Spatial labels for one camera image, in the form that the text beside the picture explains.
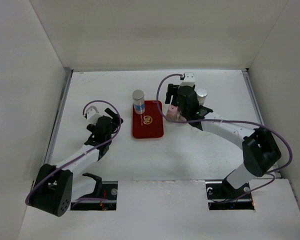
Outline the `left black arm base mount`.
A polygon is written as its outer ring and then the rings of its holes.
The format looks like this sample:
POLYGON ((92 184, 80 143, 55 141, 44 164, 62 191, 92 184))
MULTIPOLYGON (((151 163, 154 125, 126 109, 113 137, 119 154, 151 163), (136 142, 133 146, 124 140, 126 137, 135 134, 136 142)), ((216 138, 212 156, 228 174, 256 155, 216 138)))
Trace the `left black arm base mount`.
POLYGON ((93 184, 93 191, 89 192, 88 194, 83 195, 83 198, 99 198, 101 195, 101 191, 102 191, 102 178, 100 176, 94 175, 92 173, 83 173, 82 176, 84 177, 88 177, 91 178, 92 180, 94 180, 94 184, 93 184))

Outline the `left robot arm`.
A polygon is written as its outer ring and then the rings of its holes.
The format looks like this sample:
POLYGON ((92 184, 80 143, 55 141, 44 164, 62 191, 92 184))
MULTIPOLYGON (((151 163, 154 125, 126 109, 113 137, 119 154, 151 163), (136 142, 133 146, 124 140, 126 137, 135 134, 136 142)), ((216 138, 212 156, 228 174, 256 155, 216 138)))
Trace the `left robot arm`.
POLYGON ((46 213, 61 217, 77 205, 97 203, 102 208, 111 205, 116 197, 107 190, 100 176, 88 168, 100 161, 109 151, 113 138, 124 122, 120 114, 105 109, 100 115, 90 107, 84 117, 90 136, 72 156, 56 164, 40 167, 26 204, 46 213))

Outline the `pink lid spice jar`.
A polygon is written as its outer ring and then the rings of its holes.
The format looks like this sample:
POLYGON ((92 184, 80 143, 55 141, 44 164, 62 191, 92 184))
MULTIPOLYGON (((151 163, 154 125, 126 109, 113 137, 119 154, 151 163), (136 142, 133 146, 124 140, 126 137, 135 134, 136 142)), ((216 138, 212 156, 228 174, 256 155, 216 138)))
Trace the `pink lid spice jar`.
POLYGON ((169 105, 166 113, 166 117, 170 121, 177 121, 178 120, 178 108, 174 105, 169 105))

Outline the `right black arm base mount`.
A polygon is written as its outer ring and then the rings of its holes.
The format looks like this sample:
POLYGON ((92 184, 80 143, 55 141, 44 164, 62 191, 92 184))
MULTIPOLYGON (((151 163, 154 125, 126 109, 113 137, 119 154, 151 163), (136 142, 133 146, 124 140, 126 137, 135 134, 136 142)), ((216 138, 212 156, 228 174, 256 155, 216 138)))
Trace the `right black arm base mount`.
POLYGON ((225 199, 233 200, 242 194, 245 194, 244 188, 250 187, 249 183, 245 183, 239 188, 234 188, 226 178, 222 180, 221 188, 222 188, 222 194, 225 199))

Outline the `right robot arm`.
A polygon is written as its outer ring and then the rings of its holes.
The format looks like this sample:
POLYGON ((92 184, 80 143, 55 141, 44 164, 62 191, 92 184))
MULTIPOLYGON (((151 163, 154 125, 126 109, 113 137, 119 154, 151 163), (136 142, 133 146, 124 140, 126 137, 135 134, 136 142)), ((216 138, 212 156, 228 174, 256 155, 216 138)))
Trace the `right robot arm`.
POLYGON ((229 173, 220 186, 227 199, 242 194, 245 184, 265 175, 282 156, 269 130, 262 126, 248 128, 222 120, 212 109, 199 103, 192 86, 168 84, 165 103, 176 107, 183 121, 192 127, 215 134, 242 150, 243 163, 229 173))

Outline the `silver lid blue label jar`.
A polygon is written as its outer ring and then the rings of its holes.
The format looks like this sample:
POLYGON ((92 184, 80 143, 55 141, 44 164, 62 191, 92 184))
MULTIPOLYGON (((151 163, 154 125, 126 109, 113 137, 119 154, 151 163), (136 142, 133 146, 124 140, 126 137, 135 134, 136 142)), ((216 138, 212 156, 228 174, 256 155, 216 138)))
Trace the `silver lid blue label jar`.
POLYGON ((135 90, 132 93, 133 108, 136 114, 142 115, 145 112, 145 95, 140 89, 135 90))

